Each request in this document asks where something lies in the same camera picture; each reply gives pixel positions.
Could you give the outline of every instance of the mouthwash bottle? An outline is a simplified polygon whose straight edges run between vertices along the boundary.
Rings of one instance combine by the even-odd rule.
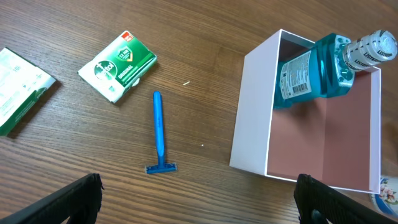
[[[302,55],[278,63],[274,109],[318,97],[345,95],[353,86],[355,72],[392,60],[396,55],[397,41],[386,30],[354,42],[329,34]]]

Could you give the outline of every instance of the white bottle cap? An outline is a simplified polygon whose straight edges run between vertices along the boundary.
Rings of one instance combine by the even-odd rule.
[[[359,71],[394,59],[397,51],[394,36],[386,30],[378,30],[348,44],[343,56],[350,69]]]

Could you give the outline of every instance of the blue razor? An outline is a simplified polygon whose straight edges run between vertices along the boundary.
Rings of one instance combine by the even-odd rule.
[[[154,93],[154,118],[155,118],[155,140],[157,151],[157,165],[145,166],[145,173],[156,174],[159,172],[176,171],[176,163],[166,163],[164,134],[163,134],[163,113],[162,95],[159,91]]]

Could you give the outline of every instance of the red label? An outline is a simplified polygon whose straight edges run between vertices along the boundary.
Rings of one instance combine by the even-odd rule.
[[[122,35],[123,39],[127,42],[130,42],[134,37],[129,33],[129,32],[125,32]]]

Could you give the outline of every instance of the floral pattern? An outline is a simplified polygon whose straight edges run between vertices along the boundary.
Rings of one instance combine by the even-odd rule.
[[[384,180],[381,182],[381,185],[380,185],[380,195],[379,195],[379,197],[380,197],[383,201],[385,201],[386,203],[389,203],[389,204],[391,204],[391,205],[398,205],[398,200],[396,199],[396,196],[395,196],[395,194],[396,194],[397,192],[395,192],[395,191],[393,191],[392,189],[390,189],[390,188],[388,187],[387,183],[388,183],[388,180],[387,180],[387,179],[384,179]]]

